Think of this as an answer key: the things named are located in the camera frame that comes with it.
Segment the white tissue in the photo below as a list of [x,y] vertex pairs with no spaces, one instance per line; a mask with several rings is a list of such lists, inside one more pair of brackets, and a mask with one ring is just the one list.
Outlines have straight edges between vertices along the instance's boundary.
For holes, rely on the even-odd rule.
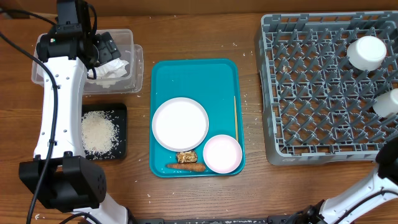
[[127,74],[127,65],[129,65],[129,62],[126,60],[121,60],[119,58],[112,60],[104,65],[96,67],[96,80],[87,79],[87,82],[101,85],[103,88],[109,88]]

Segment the white rice pile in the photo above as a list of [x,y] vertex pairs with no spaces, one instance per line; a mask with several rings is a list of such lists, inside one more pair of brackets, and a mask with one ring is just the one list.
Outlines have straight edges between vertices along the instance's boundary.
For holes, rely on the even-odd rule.
[[88,155],[109,154],[119,146],[119,126],[105,111],[89,111],[82,117],[82,141]]

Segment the large white plate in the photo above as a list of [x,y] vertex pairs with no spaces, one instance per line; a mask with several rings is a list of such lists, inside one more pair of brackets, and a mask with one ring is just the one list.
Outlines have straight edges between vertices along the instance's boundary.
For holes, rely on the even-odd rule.
[[189,151],[199,146],[206,138],[209,127],[209,117],[204,107],[185,97],[162,103],[152,117],[155,140],[173,152]]

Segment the brown nut bar piece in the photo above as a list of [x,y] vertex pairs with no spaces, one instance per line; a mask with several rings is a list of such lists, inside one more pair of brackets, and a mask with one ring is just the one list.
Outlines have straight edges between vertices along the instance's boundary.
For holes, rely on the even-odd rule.
[[177,162],[179,164],[196,163],[198,156],[195,151],[178,152],[176,154]]

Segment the wooden chopstick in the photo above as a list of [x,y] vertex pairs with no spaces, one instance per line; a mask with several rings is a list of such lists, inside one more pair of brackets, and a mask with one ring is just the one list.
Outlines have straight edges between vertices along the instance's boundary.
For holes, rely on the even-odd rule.
[[238,113],[237,113],[236,96],[234,96],[234,129],[235,129],[235,139],[237,142],[239,142]]

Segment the small white plate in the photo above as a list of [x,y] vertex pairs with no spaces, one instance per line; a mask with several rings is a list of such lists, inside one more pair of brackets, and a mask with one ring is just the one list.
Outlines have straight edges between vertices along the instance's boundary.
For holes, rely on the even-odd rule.
[[218,174],[236,170],[243,159],[243,150],[235,138],[219,134],[210,138],[203,148],[206,166]]

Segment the pale green bowl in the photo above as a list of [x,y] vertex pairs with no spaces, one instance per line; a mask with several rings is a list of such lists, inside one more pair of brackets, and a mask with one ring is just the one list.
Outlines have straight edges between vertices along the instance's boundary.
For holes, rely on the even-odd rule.
[[385,43],[373,36],[364,36],[347,49],[349,62],[358,70],[374,71],[378,69],[387,54]]

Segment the pale green cup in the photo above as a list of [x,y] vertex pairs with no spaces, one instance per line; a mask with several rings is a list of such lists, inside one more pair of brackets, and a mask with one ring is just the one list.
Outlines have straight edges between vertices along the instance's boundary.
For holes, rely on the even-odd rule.
[[376,98],[374,112],[382,118],[389,118],[398,112],[398,89],[393,89]]

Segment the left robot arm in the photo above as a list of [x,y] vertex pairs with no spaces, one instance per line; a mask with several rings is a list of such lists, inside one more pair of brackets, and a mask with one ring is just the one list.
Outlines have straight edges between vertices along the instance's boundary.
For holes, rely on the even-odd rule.
[[96,33],[96,14],[85,1],[58,1],[57,19],[32,56],[42,69],[40,136],[19,177],[33,202],[85,217],[92,223],[134,223],[130,210],[108,194],[104,170],[89,161],[81,134],[82,96],[88,72],[119,57],[110,35]]

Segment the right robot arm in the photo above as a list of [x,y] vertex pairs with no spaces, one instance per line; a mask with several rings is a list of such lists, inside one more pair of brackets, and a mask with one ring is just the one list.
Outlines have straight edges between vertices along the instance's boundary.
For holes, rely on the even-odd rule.
[[397,198],[397,139],[376,156],[377,166],[342,194],[297,212],[286,223],[353,223],[370,210]]

